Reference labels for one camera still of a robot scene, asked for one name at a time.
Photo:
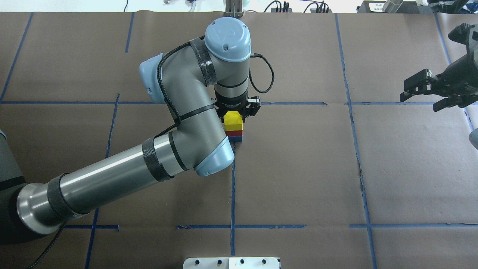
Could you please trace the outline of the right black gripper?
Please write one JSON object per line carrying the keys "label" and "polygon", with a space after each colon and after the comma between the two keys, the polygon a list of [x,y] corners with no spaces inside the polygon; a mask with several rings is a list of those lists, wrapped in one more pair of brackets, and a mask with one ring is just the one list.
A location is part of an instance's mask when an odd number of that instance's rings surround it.
{"label": "right black gripper", "polygon": [[443,73],[435,76],[429,69],[423,69],[404,81],[404,90],[400,94],[400,102],[413,96],[436,94],[444,97],[433,104],[434,112],[444,108],[458,106],[465,108],[478,100],[477,53],[467,54],[450,64]]}

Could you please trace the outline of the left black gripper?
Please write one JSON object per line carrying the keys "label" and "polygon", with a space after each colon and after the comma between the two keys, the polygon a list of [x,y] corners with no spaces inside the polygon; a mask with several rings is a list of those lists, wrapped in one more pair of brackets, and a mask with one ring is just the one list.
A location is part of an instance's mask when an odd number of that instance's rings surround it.
{"label": "left black gripper", "polygon": [[256,116],[261,108],[261,98],[253,96],[248,98],[247,93],[236,97],[225,97],[219,93],[215,94],[215,106],[218,115],[226,115],[227,112],[235,111],[242,115],[242,122],[247,117]]}

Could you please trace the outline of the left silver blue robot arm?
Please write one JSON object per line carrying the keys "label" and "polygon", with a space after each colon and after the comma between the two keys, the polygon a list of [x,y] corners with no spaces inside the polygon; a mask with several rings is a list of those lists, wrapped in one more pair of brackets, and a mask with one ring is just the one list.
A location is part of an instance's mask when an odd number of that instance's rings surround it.
{"label": "left silver blue robot arm", "polygon": [[53,233],[95,209],[193,170],[206,177],[234,161],[223,127],[228,112],[255,116],[250,97],[250,28],[237,18],[214,19],[198,36],[139,65],[150,101],[164,106],[172,125],[138,145],[45,183],[22,175],[1,130],[1,244],[21,244]]}

